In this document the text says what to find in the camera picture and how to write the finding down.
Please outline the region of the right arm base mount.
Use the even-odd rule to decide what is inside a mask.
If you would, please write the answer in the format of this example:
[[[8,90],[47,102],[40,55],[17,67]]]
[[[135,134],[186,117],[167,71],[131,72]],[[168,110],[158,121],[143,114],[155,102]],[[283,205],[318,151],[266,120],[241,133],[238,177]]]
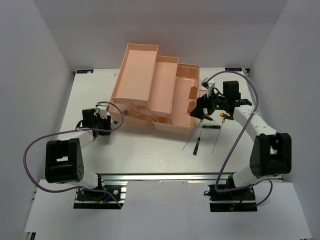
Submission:
[[[212,213],[257,212],[255,192],[252,188],[231,192],[217,192],[215,185],[208,185],[203,192],[209,197],[209,207]]]

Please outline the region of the green screwdriver short shaft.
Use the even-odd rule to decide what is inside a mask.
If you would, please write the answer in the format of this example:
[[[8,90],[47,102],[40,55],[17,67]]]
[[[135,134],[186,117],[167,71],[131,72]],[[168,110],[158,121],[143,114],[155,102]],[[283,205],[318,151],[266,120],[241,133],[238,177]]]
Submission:
[[[118,112],[110,112],[110,116],[112,121],[117,124],[122,120],[122,116],[126,116],[128,114],[128,110],[124,110],[121,113]]]

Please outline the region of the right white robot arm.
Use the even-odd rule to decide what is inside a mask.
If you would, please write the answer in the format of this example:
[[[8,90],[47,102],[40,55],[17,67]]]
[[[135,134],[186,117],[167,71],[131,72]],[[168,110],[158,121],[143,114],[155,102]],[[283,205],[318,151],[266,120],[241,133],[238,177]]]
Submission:
[[[224,192],[236,200],[244,189],[254,186],[266,177],[285,175],[292,170],[292,138],[270,127],[258,114],[252,103],[241,97],[239,82],[225,81],[223,93],[211,86],[208,92],[198,97],[190,116],[199,120],[211,120],[211,114],[221,110],[242,126],[241,133],[247,133],[253,141],[249,163],[243,169],[231,174]]]

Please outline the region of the pink plastic toolbox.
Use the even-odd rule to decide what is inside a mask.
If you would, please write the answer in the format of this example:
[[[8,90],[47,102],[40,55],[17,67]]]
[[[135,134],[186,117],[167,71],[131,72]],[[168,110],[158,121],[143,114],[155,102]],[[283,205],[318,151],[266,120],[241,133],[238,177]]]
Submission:
[[[157,131],[189,135],[196,125],[190,112],[204,90],[200,67],[164,56],[157,44],[129,43],[110,101],[109,113],[128,114],[121,121]]]

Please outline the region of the yellow black T-handle key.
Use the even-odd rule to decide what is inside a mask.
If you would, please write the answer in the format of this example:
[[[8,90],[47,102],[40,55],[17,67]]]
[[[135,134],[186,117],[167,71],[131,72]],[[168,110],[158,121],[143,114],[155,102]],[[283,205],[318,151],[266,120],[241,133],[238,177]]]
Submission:
[[[216,137],[216,140],[215,140],[215,142],[214,142],[214,145],[213,145],[213,149],[212,149],[212,154],[213,154],[213,152],[214,152],[214,150],[215,150],[215,148],[216,148],[216,145],[217,145],[217,142],[218,142],[218,139],[219,139],[219,136],[220,136],[220,133],[221,133],[221,131],[222,131],[222,127],[223,127],[223,125],[224,125],[224,123],[225,123],[225,121],[226,120],[233,120],[233,117],[230,115],[230,114],[228,114],[228,113],[220,113],[220,116],[221,116],[221,118],[222,118],[222,120],[221,120],[221,127],[220,127],[220,130],[219,130],[219,132],[218,132],[218,134],[217,134],[217,137]]]
[[[190,137],[188,138],[186,144],[185,144],[184,147],[182,148],[182,150],[184,150],[184,148],[185,148],[186,145],[188,144],[190,138],[192,137],[192,135],[194,134],[194,132],[198,129],[198,127],[200,127],[200,125],[202,124],[202,122],[203,122],[204,120],[215,121],[212,116],[204,114],[204,115],[203,115],[203,118],[200,118],[199,121],[198,121],[198,123],[196,123],[195,126],[193,127],[192,133],[191,133]]]

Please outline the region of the small green precision screwdriver horizontal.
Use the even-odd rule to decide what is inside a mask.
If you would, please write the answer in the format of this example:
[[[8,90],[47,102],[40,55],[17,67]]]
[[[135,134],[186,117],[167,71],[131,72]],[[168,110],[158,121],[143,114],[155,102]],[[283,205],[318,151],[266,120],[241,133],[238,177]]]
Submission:
[[[203,129],[221,129],[220,125],[202,125],[201,126]]]

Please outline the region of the small green precision screwdriver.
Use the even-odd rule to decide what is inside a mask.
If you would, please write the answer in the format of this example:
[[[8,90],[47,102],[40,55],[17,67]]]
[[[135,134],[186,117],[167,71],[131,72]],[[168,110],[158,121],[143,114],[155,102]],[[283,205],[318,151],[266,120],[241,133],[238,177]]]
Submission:
[[[196,156],[197,153],[198,153],[199,144],[200,144],[200,141],[201,141],[201,134],[202,134],[202,131],[200,131],[200,134],[199,134],[199,136],[198,136],[198,138],[197,138],[197,140],[196,140],[195,147],[194,147],[193,152],[192,152],[192,154],[193,154],[194,156]]]

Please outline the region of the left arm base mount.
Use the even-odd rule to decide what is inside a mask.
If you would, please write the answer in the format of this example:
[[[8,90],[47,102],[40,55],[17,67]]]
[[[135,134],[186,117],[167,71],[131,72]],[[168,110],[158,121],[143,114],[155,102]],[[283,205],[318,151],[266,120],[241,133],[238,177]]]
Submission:
[[[126,198],[127,186],[121,184],[107,184],[104,186],[108,191],[123,206]],[[120,210],[121,208],[114,199],[105,192],[93,192],[87,190],[77,190],[73,203],[74,209],[83,210]]]

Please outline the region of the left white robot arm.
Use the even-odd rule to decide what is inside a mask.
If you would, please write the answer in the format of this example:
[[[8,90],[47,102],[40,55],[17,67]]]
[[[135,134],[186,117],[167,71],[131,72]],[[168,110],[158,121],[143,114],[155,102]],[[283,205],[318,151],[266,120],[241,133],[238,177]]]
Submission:
[[[85,168],[82,149],[98,136],[111,133],[111,116],[106,108],[88,108],[82,110],[82,120],[76,131],[48,141],[45,153],[45,179],[48,183],[72,184],[88,188],[88,193],[99,200],[105,196],[106,187],[102,177]]]

